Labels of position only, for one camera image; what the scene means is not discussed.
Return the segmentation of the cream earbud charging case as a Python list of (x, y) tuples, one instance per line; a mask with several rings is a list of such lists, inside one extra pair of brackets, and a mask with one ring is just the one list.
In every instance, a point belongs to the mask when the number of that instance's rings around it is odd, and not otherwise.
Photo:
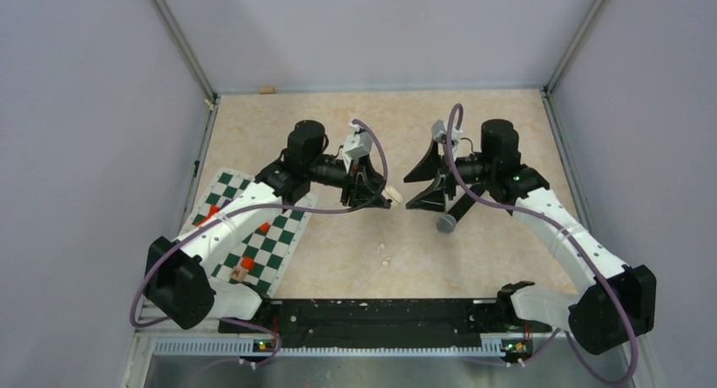
[(397, 204), (402, 204), (404, 201), (404, 198), (402, 197), (401, 192), (391, 185), (387, 185), (384, 188), (382, 194), (384, 195), (385, 198), (387, 198), (390, 201), (395, 202)]

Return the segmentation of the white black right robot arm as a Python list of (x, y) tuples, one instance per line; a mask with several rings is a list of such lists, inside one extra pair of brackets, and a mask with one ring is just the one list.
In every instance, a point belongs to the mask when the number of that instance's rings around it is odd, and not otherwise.
[(440, 212), (436, 227), (452, 233), (489, 193), (497, 203), (517, 206), (514, 218), (529, 227), (572, 280), (576, 293), (546, 289), (531, 281), (505, 285), (497, 294), (498, 324), (517, 331), (529, 320), (562, 329), (585, 351), (598, 355), (628, 342), (626, 327), (636, 336), (654, 328), (656, 277), (646, 266), (631, 267), (605, 249), (563, 206), (549, 183), (522, 163), (519, 135), (513, 124), (491, 119), (481, 126), (481, 148), (454, 162), (470, 194), (457, 197), (458, 184), (440, 151), (447, 125), (436, 121), (424, 157), (404, 178), (407, 183), (430, 181), (409, 200), (409, 210)]

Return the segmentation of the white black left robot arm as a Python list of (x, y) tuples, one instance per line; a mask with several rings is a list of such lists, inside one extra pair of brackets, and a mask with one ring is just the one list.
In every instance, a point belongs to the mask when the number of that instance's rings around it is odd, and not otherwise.
[(270, 300), (245, 281), (211, 281), (212, 271), (260, 225), (290, 210), (326, 215), (327, 209), (303, 207), (298, 202), (312, 183), (342, 191), (348, 214), (368, 208), (388, 209), (384, 195), (388, 180), (386, 153), (364, 122), (350, 122), (352, 132), (336, 156), (326, 153), (325, 127), (315, 120), (296, 123), (279, 156), (264, 167), (247, 188), (203, 224), (174, 239), (159, 237), (149, 247), (143, 281), (133, 298), (130, 323), (140, 322), (139, 300), (146, 298), (183, 330), (207, 318), (239, 320), (250, 331), (262, 331), (271, 321)]

